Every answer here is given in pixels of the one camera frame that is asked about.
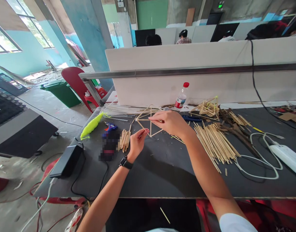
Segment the white power strip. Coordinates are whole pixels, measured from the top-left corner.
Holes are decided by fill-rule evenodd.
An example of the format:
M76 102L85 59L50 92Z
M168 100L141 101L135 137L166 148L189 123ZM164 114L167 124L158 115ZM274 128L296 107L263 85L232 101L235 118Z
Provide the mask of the white power strip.
M271 151L296 173L296 153L285 145L271 145Z

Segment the black watch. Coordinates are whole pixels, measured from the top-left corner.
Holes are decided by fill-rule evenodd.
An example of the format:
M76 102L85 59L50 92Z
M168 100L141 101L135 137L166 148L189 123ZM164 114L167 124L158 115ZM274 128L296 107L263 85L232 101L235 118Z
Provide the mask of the black watch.
M123 166L127 169L132 169L133 164L131 164L130 162L128 162L128 158L127 156L124 156L123 159L121 160L119 166Z

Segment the work table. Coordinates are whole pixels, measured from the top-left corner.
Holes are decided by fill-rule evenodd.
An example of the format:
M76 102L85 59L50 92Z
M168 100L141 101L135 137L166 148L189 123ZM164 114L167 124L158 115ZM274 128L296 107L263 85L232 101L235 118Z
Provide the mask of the work table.
M277 123L277 119L273 118L266 112L264 108L249 109L233 109L237 115L242 115L253 126L272 134L285 137L284 140L274 138L280 144L286 145L296 152L296 130L285 124ZM97 113L93 113L87 123L93 119ZM98 127L90 134L90 139L83 140L85 147L84 154L86 162L82 173L74 184L73 190L77 193L86 195L87 197L96 197L99 192L101 182L104 177L102 188L118 168L118 165L129 151L125 153L120 150L114 155L113 161L107 165L99 161L99 154L102 150L102 133L106 128L104 121L113 123L118 126L118 131L123 129L129 130L130 123L133 118L129 118L128 122L103 118ZM150 128L150 123L142 121L144 127ZM140 130L141 126L134 122L131 127L132 134ZM153 125L152 133L159 130ZM254 156L247 147L232 134L226 135L231 144L241 155ZM263 146L262 138L254 138L256 149L275 167L278 163L272 154ZM73 174L67 179L58 179L56 184L52 186L51 197L78 197L74 195L70 187L83 165L83 156L79 159ZM239 158L239 164L250 174L257 176L274 177L275 173L267 165L263 163ZM292 198L296 199L296 174L291 171L284 163L283 170L278 170L279 179L267 180L259 179L244 174L238 167L233 164L219 164L218 167L222 172L222 177L229 187L232 195L237 199L279 199ZM50 178L47 177L34 196L45 197L48 194ZM201 189L190 162L190 158L186 146L165 132L162 131L153 137L145 140L145 146L141 154L136 159L132 170L129 172L122 191L122 198L205 198L205 194Z

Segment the wrist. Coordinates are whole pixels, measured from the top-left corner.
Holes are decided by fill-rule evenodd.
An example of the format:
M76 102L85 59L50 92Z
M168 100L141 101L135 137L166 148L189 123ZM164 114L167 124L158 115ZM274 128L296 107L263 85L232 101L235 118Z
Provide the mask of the wrist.
M182 141L187 141L188 139L195 137L196 138L196 132L192 128L189 130L186 130L181 136L179 136Z
M131 164L133 164L134 161L136 160L137 156L138 156L137 154L135 154L134 152L130 151L128 153L128 155L127 155L128 162L131 163Z

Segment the finger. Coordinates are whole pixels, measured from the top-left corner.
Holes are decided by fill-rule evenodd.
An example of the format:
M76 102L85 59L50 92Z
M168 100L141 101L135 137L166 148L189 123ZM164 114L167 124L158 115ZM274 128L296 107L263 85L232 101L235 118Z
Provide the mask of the finger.
M166 111L158 111L158 112L156 112L154 115L162 115L162 114L164 114L164 113L166 113Z
M144 128L144 129L141 129L141 130L137 131L137 132L134 134L135 137L136 137L136 138L139 138L140 136L142 136L142 134L143 134L146 130L148 130L148 129L147 129L147 128Z
M162 128L162 126L163 126L163 123L161 123L160 121L152 121L152 123L154 123L155 125L157 125L159 128Z
M164 120L164 115L163 114L153 115L152 117L148 117L148 119L156 120L156 121Z
M146 136L147 136L148 133L149 133L149 130L144 131L143 134L142 134L142 136L139 138L140 141L141 140L145 140L145 138L146 138Z

